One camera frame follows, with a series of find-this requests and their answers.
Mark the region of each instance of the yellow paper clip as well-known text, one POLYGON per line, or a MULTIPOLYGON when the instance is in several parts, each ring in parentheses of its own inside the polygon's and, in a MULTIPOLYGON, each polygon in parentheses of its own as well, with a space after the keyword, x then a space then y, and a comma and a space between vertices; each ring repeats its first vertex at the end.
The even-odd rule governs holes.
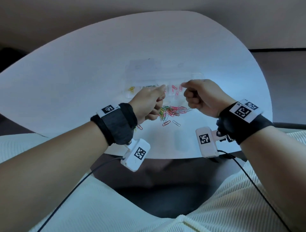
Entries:
POLYGON ((132 87, 129 88, 128 90, 131 91, 131 93, 134 93, 134 89, 135 89, 135 86, 132 86, 132 87))

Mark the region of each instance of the clear plastic organizer box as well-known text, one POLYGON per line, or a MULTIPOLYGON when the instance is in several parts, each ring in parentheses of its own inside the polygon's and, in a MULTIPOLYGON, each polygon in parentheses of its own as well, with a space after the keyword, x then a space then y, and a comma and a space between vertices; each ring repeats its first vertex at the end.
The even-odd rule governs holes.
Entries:
POLYGON ((123 93, 126 98, 133 98, 141 89, 166 85, 166 97, 183 95, 181 83, 191 79, 204 79, 200 72, 184 68, 182 64, 172 68, 162 68, 154 59, 130 61, 125 69, 123 93))

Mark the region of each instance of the right hand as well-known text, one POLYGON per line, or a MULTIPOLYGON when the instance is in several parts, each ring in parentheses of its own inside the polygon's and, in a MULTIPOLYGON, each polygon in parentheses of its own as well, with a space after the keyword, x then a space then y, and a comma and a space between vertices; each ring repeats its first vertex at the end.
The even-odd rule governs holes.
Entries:
POLYGON ((182 87, 187 88, 184 96, 190 108, 198 109, 203 114, 214 118, 218 118, 222 110, 236 102, 209 79, 190 80, 182 83, 182 87))

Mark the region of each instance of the beige wall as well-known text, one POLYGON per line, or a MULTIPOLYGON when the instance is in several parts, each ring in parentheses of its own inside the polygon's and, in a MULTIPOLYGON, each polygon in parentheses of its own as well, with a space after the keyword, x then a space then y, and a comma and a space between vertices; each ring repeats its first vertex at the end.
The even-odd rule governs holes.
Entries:
POLYGON ((250 49, 306 47, 305 8, 301 0, 1 0, 0 43, 32 51, 105 19, 191 10, 225 26, 250 49))

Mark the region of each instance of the left hand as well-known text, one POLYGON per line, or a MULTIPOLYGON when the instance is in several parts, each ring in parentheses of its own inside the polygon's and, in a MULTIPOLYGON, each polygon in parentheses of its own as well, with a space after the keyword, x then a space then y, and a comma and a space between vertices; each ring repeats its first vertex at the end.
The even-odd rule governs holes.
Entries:
POLYGON ((129 102, 136 115, 138 125, 145 120, 158 118, 163 99, 165 98, 166 86, 143 88, 129 102))

